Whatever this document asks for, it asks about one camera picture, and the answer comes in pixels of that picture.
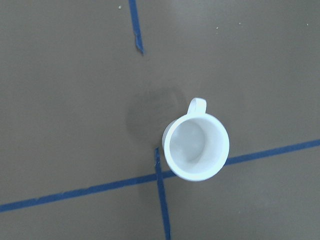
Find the white ceramic mug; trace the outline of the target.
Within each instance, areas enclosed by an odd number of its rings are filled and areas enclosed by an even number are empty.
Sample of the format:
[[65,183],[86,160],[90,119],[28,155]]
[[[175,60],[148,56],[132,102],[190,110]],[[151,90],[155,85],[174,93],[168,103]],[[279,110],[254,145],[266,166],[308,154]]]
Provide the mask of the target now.
[[201,182],[225,165],[230,139],[223,124],[208,114],[207,102],[195,97],[185,115],[173,120],[162,135],[166,163],[179,178]]

